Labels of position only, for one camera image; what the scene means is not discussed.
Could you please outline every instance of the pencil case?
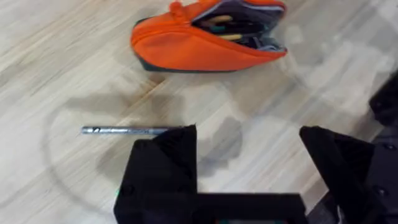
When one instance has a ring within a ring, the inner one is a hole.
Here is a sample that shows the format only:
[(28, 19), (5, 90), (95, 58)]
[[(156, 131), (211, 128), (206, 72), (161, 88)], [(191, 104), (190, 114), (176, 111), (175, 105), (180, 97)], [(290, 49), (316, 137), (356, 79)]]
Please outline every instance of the pencil case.
[(286, 12), (280, 1), (199, 0), (187, 6), (175, 1), (169, 9), (133, 28), (131, 47), (146, 70), (232, 72), (287, 53), (270, 37)]

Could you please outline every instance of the circular mark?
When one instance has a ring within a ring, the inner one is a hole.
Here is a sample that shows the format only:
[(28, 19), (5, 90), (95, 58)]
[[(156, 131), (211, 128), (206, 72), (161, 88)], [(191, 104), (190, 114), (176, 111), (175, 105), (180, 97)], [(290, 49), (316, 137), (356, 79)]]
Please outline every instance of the circular mark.
[(381, 187), (381, 186), (373, 185), (372, 189), (373, 189), (379, 196), (387, 197), (387, 196), (389, 195), (389, 192), (388, 192), (385, 188), (383, 188), (383, 187)]

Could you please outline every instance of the wooden floor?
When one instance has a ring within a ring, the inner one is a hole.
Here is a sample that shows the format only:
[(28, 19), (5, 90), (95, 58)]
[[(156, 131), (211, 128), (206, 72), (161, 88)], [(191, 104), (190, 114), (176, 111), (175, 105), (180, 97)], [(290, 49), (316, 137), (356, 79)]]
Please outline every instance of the wooden floor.
[(298, 130), (369, 139), (367, 102), (396, 67), (396, 0), (288, 0), (276, 62), (229, 74), (151, 73), (134, 23), (166, 0), (0, 0), (0, 223), (115, 223), (134, 136), (86, 124), (198, 127), (202, 192), (325, 193)]

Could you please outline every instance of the silver rod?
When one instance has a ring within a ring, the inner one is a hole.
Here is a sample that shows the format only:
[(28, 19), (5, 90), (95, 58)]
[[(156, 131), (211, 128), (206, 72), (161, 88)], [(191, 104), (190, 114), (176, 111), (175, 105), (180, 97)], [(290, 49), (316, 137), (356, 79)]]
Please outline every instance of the silver rod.
[(153, 134), (159, 135), (171, 128), (137, 128), (112, 126), (84, 126), (82, 134)]

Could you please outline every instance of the black object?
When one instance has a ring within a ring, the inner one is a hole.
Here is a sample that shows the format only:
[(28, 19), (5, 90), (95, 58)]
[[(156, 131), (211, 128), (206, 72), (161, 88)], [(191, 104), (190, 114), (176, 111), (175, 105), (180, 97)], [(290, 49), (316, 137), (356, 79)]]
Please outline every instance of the black object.
[(302, 127), (300, 137), (348, 223), (398, 223), (395, 146), (320, 127)]
[(369, 105), (381, 124), (390, 126), (398, 120), (398, 71), (371, 98)]
[(297, 194), (198, 194), (195, 126), (134, 143), (114, 206), (119, 224), (307, 223)]

